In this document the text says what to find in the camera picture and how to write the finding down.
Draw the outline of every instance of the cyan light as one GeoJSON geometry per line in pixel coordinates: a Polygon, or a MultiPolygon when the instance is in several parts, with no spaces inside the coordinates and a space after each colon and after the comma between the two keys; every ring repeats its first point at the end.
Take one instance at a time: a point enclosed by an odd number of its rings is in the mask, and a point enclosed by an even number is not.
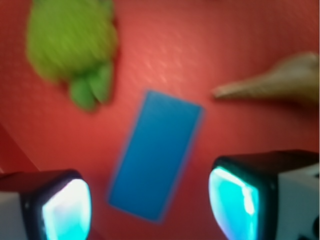
{"type": "Polygon", "coordinates": [[[223,167],[216,167],[209,177],[209,197],[214,217],[228,239],[257,239],[257,188],[223,167]]]}
{"type": "Polygon", "coordinates": [[[48,240],[85,240],[91,224],[91,195],[88,184],[73,179],[42,207],[48,240]]]}

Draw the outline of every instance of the red table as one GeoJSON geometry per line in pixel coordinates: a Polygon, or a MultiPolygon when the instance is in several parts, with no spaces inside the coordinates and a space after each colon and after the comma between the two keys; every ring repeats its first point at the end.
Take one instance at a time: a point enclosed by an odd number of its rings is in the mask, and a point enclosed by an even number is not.
{"type": "Polygon", "coordinates": [[[87,114],[27,63],[30,0],[0,0],[0,169],[74,168],[89,183],[91,239],[223,239],[209,203],[219,155],[319,151],[319,112],[275,102],[210,99],[210,89],[319,52],[315,0],[116,0],[114,98],[87,114]],[[147,89],[200,104],[205,116],[163,224],[105,202],[147,89]]]}

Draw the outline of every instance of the red surface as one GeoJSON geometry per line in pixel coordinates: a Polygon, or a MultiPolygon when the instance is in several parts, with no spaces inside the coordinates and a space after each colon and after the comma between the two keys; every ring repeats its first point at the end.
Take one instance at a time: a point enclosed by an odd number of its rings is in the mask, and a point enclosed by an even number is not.
{"type": "MultiPolygon", "coordinates": [[[[215,102],[211,88],[319,52],[315,0],[116,0],[120,53],[112,104],[78,110],[27,64],[30,0],[0,0],[0,124],[40,170],[75,168],[90,185],[93,227],[104,239],[223,239],[208,197],[222,154],[319,151],[319,112],[290,104],[215,102]],[[146,89],[206,109],[191,159],[161,225],[105,203],[146,89]]],[[[1,145],[6,145],[0,138],[1,145]]],[[[8,161],[0,158],[0,168],[8,161]]],[[[10,169],[19,170],[11,165],[10,169]]]]}

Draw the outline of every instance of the green plush toy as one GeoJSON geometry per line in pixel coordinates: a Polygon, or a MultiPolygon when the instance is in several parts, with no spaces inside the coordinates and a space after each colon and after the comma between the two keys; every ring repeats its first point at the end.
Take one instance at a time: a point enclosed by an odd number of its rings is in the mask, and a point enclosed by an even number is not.
{"type": "Polygon", "coordinates": [[[86,111],[110,99],[118,39],[112,0],[33,0],[27,58],[45,80],[69,84],[86,111]]]}

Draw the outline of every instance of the blue rectangle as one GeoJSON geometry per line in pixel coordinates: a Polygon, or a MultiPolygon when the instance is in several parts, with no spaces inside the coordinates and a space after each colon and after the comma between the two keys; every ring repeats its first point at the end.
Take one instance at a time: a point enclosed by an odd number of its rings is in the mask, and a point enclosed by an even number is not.
{"type": "Polygon", "coordinates": [[[201,112],[198,105],[147,93],[111,189],[112,206],[147,220],[162,219],[201,112]]]}

